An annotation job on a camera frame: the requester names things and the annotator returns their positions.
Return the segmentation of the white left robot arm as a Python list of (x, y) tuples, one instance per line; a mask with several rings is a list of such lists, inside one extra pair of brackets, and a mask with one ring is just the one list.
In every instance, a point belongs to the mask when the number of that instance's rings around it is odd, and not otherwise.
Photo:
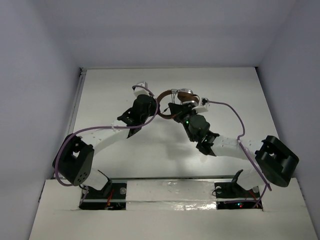
[(66, 186), (80, 187), (84, 196), (93, 194), (108, 197), (112, 190), (112, 180), (100, 170), (93, 170), (93, 159), (112, 144), (128, 139), (139, 132), (159, 110), (156, 99), (140, 94), (132, 107), (109, 126), (89, 127), (69, 134), (63, 141), (52, 162), (55, 175), (62, 175)]

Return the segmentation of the brown silver headphones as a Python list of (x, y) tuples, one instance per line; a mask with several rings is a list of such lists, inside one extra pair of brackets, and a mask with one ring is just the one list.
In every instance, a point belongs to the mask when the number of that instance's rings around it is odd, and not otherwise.
[[(192, 107), (197, 107), (200, 102), (200, 98), (198, 95), (194, 94), (194, 92), (191, 89), (188, 88), (181, 88), (181, 89), (169, 89), (162, 92), (157, 97), (157, 103), (160, 105), (163, 98), (171, 96), (171, 103), (178, 104), (178, 105), (188, 105), (191, 104)], [(171, 117), (170, 114), (165, 114), (165, 110), (161, 112), (161, 110), (158, 110), (158, 115), (165, 119), (170, 120), (174, 117)]]

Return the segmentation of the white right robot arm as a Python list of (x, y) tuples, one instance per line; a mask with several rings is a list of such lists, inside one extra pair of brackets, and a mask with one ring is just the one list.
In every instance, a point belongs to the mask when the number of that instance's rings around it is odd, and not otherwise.
[(261, 141), (243, 140), (246, 134), (230, 138), (210, 130), (210, 123), (202, 115), (208, 111), (211, 100), (202, 98), (195, 106), (193, 102), (182, 104), (169, 103), (171, 118), (183, 125), (191, 142), (206, 156), (231, 157), (248, 160), (251, 169), (240, 169), (234, 175), (231, 192), (238, 197), (243, 196), (250, 189), (258, 186), (270, 188), (271, 185), (286, 188), (299, 163), (298, 156), (293, 153), (277, 137), (268, 135)]

